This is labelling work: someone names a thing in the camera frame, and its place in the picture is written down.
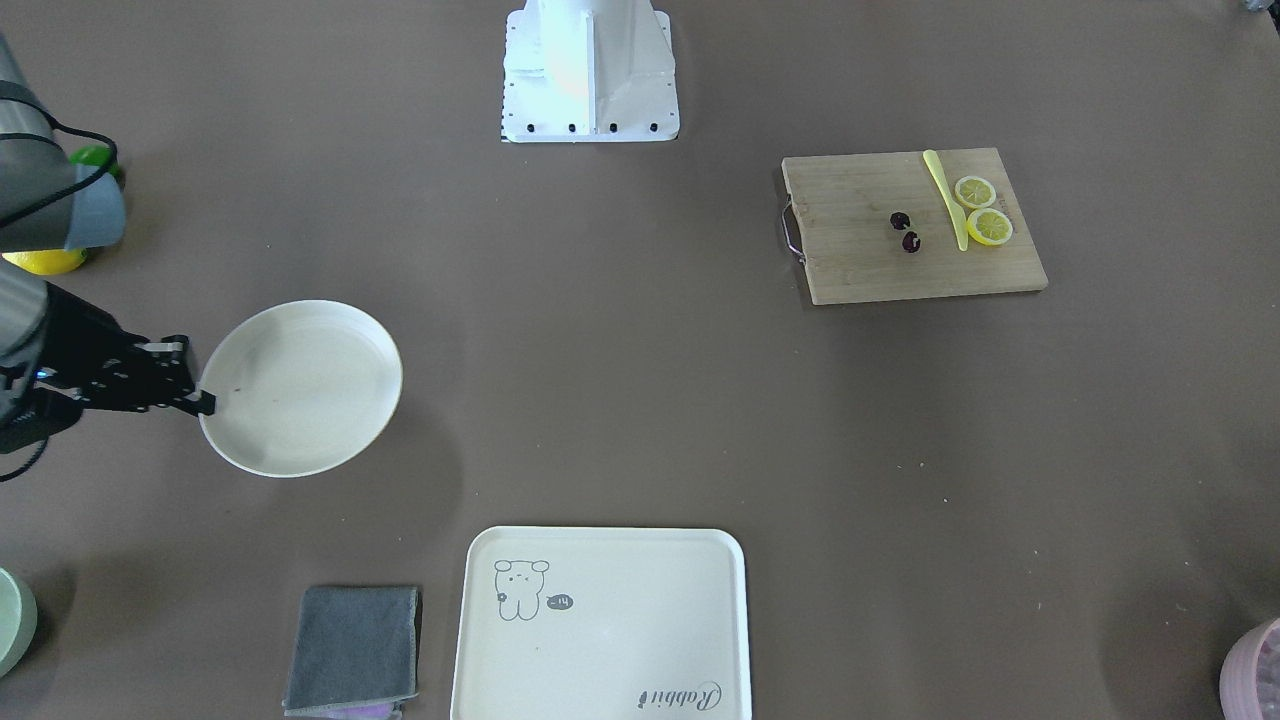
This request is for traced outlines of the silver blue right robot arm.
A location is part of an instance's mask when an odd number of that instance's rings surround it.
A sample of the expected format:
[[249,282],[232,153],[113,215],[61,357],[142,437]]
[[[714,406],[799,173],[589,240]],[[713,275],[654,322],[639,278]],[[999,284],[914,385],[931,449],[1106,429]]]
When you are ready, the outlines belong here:
[[[125,202],[116,143],[58,120],[8,44],[1,46],[3,252],[87,251],[122,240]],[[37,462],[86,410],[175,407],[211,416],[215,395],[195,379],[188,337],[148,340],[106,311],[3,263],[1,451]]]

